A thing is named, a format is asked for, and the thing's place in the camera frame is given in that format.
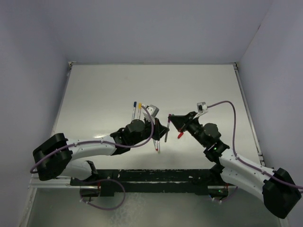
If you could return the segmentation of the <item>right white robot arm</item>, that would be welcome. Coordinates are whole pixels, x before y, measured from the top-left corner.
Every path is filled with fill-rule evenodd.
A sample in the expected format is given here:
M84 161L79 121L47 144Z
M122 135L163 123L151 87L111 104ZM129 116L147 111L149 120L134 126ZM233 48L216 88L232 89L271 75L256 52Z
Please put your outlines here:
M169 120L178 132L189 132L205 148L206 158L219 168L210 174L214 184L226 182L245 190L260 199L273 215L281 219L285 219L301 199L298 186L286 170L274 170L234 153L221 141L217 125L201 125L196 112L172 115Z

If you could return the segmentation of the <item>purple whiteboard marker pen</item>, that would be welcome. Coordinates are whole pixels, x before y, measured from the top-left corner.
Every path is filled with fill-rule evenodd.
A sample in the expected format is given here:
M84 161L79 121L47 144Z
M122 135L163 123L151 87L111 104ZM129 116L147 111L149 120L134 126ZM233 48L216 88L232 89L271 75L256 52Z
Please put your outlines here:
M164 142L165 142L165 143L166 143L167 140L168 140L169 125L170 125L170 119L168 118L168 122L167 122L167 131L166 131L165 138L164 138Z

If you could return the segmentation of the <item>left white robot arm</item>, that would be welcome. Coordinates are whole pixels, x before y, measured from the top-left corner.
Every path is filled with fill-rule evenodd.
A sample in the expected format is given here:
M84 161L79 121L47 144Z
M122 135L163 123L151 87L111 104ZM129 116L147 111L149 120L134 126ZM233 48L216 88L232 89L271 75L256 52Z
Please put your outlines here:
M149 140L159 141L168 131L159 119L136 119L98 140L69 140L57 133L33 151L35 165L30 172L37 173L41 181L69 176L93 185L98 173L89 157L121 155Z

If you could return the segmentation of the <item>blue whiteboard marker pen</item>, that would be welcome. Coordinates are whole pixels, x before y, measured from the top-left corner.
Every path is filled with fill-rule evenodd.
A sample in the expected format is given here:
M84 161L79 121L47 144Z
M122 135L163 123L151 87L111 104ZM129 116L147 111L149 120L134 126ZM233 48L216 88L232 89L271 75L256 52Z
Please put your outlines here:
M135 119L136 107L133 106L132 121Z

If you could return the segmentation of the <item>green whiteboard marker pen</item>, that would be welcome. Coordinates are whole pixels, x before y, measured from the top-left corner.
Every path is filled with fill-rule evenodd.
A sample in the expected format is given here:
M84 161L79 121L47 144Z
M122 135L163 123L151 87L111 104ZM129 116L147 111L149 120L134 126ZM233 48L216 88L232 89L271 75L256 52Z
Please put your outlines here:
M157 149L158 149L158 154L160 154L160 141L157 141Z

